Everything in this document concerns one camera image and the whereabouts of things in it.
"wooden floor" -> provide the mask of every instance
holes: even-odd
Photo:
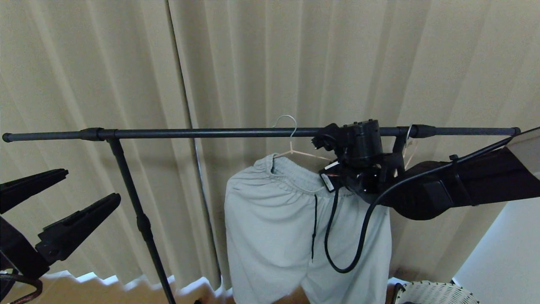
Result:
[[[71,275],[57,274],[41,278],[43,282],[43,292],[31,304],[91,304],[91,303],[156,303],[167,304],[167,299],[163,290],[159,287],[150,286],[145,280],[134,281],[124,287],[120,282],[108,284],[111,280],[101,280],[97,277],[79,282]],[[19,297],[33,292],[35,289],[29,285],[17,283],[1,302],[9,303]],[[178,290],[175,295],[177,304],[193,304],[195,300],[201,299],[204,304],[225,303],[224,293],[216,296],[212,288],[207,284],[198,284],[189,293]]]

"clothes rack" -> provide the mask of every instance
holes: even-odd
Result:
[[[297,128],[294,137],[315,136],[320,128]],[[88,140],[107,141],[116,158],[124,184],[135,210],[137,228],[141,232],[150,252],[152,262],[156,268],[159,281],[163,286],[169,304],[175,304],[173,292],[168,284],[167,276],[154,242],[152,229],[148,217],[145,215],[133,183],[121,139],[127,138],[233,138],[233,137],[290,137],[293,128],[237,128],[237,129],[140,129],[118,130],[89,128],[81,131],[43,132],[43,133],[5,133],[2,139],[5,142],[39,141],[39,140]],[[407,136],[412,138],[425,138],[435,135],[499,135],[513,136],[519,134],[519,128],[437,128],[429,125],[413,124],[407,127],[381,127],[381,136],[395,136],[393,151],[401,151]]]

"shorts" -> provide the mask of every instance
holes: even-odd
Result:
[[[236,303],[272,303],[298,285],[312,304],[384,303],[392,253],[388,207],[375,208],[359,263],[341,274],[324,249],[333,199],[318,174],[285,157],[268,155],[231,177],[225,224]],[[368,207],[340,189],[328,240],[339,268],[354,258]]]

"light under curtain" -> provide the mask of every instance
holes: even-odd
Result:
[[[373,118],[383,127],[525,130],[540,117],[539,24],[536,0],[1,2],[1,128],[255,128],[290,114],[299,127]],[[498,139],[422,139],[412,164]],[[205,276],[217,288],[221,274],[228,288],[226,182],[287,150],[288,139],[194,143],[123,141],[167,275],[179,287]],[[308,138],[294,146],[313,149]],[[1,182],[70,171],[6,214],[32,243],[47,224],[113,191],[122,195],[114,215],[54,271],[114,274],[121,282],[146,274],[158,282],[106,143],[2,143],[0,153]],[[392,213],[390,275],[449,281],[503,205],[450,210],[427,222]]]

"wicker basket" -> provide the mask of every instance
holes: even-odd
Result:
[[[396,284],[393,304],[479,304],[473,293],[451,283],[430,281]]]

